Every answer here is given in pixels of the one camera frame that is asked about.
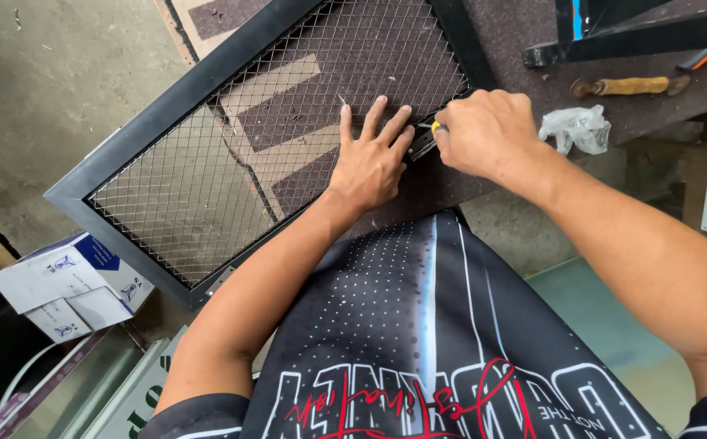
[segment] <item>wire mesh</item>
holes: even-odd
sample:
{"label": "wire mesh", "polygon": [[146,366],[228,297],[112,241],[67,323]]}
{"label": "wire mesh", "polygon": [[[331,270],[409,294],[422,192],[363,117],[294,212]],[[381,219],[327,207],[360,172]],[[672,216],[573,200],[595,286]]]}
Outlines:
{"label": "wire mesh", "polygon": [[415,124],[465,89],[425,0],[328,0],[89,202],[192,287],[326,188],[343,103],[360,126],[387,95]]}

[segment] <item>wooden handle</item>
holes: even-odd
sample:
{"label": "wooden handle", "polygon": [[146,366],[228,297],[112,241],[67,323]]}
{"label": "wooden handle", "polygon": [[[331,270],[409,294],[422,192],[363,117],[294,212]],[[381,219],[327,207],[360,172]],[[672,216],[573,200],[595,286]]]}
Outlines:
{"label": "wooden handle", "polygon": [[594,83],[599,86],[595,95],[639,95],[641,93],[662,93],[668,89],[670,79],[657,78],[601,79]]}

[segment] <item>plastic bag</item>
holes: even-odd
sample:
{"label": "plastic bag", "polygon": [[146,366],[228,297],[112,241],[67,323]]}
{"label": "plastic bag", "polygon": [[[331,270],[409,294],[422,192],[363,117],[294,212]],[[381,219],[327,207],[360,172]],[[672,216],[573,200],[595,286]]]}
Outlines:
{"label": "plastic bag", "polygon": [[543,116],[543,126],[537,135],[542,140],[556,137],[556,150],[562,155],[567,155],[573,144],[588,154],[606,152],[611,123],[602,112],[602,105],[552,111]]}

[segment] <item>hand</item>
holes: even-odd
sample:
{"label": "hand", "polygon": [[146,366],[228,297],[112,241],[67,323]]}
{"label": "hand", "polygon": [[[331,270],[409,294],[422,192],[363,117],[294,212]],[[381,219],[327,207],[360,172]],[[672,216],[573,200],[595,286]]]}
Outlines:
{"label": "hand", "polygon": [[483,176],[532,199],[562,163],[562,155],[537,137],[532,103],[526,95],[478,90],[451,101],[435,120],[440,157],[466,174]]}
{"label": "hand", "polygon": [[394,198],[398,193],[399,178],[407,167],[402,157],[415,132],[412,126],[405,126],[411,113],[409,106],[399,109],[380,135],[375,136],[387,103],[386,96],[375,101],[364,119],[361,137],[357,141],[353,140],[351,133],[351,107],[342,106],[340,156],[326,192],[341,195],[359,215]]}

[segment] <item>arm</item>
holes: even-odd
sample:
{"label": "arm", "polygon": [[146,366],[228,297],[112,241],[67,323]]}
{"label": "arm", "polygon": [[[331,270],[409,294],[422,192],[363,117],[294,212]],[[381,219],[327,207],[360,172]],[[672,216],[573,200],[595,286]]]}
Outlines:
{"label": "arm", "polygon": [[603,185],[537,138],[525,95],[477,91],[437,115],[443,162],[538,205],[707,395],[707,239]]}
{"label": "arm", "polygon": [[351,135],[350,106],[342,107],[340,155],[328,189],[213,294],[178,343],[156,414],[202,394],[250,397],[252,361],[305,279],[361,215],[397,195],[413,127],[402,128],[410,116],[403,107],[376,137],[386,104],[378,98],[358,141]]}

